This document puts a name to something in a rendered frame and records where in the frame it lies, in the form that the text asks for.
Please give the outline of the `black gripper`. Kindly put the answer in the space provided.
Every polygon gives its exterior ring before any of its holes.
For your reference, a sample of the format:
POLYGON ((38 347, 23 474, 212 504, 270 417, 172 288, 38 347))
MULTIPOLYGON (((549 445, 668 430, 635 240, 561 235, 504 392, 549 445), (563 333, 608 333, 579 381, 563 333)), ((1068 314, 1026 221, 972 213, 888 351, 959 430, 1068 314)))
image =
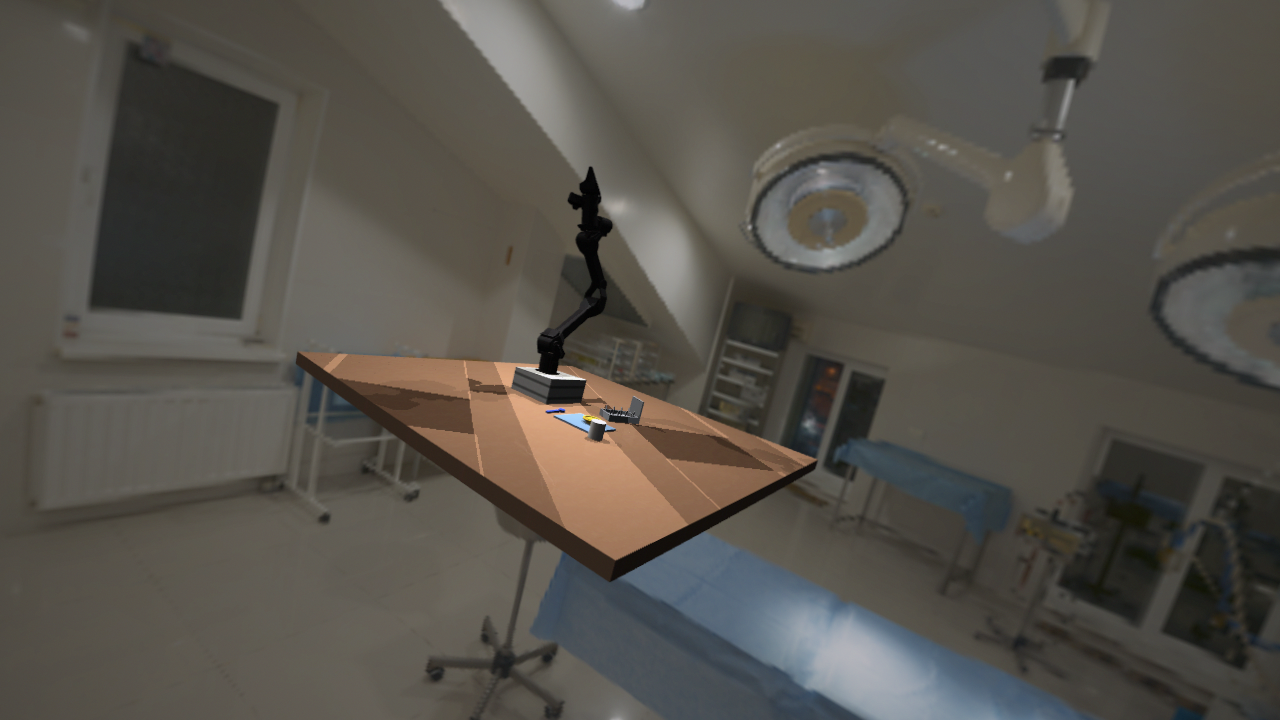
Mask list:
POLYGON ((595 211, 596 213, 598 211, 598 202, 602 202, 602 196, 598 197, 598 195, 600 195, 600 192, 599 192, 599 188, 598 188, 598 184, 596 184, 596 176, 595 176, 595 172, 593 170, 593 167, 589 167, 586 181, 582 181, 580 183, 580 191, 582 193, 586 193, 586 201, 585 201, 585 206, 582 206, 582 211, 595 211))

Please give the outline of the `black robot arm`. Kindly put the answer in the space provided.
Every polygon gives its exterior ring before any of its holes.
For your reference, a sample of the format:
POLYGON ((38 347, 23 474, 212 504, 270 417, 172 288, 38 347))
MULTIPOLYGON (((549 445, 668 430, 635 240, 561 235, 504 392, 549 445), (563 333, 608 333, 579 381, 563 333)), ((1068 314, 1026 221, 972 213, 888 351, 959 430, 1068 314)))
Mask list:
MULTIPOLYGON (((582 196, 571 192, 568 202, 573 209, 585 206, 586 193, 582 196), (585 196, 584 196, 585 195, 585 196)), ((573 313, 568 319, 566 319, 556 329, 547 328, 538 337, 538 354, 541 354, 540 363, 536 372, 545 374, 556 374, 558 368, 558 360, 564 357, 564 338, 571 334, 582 322, 588 320, 590 316, 596 316, 603 313, 605 307, 605 286, 602 265, 598 258, 598 242, 602 237, 612 229, 612 222, 604 217, 596 217, 595 211, 582 211, 581 224, 577 224, 579 232, 576 236, 576 245, 579 251, 582 252, 588 263, 588 270, 591 277, 591 284, 584 295, 582 302, 576 313, 573 313), (600 299, 591 297, 595 290, 600 290, 600 299), (550 354, 548 354, 550 352, 550 354)))

